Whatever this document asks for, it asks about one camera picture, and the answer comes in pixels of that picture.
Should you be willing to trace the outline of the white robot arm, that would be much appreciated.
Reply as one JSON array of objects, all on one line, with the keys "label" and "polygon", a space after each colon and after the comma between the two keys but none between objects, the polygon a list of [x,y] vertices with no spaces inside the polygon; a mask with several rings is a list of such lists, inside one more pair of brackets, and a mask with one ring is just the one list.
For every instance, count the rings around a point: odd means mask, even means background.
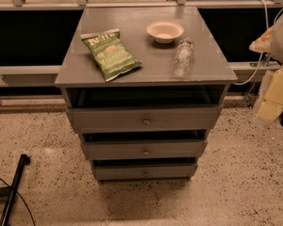
[{"label": "white robot arm", "polygon": [[263,76],[255,105],[257,120],[275,121],[283,112],[283,13],[249,45],[249,49],[269,54],[279,65],[277,69],[268,70]]}]

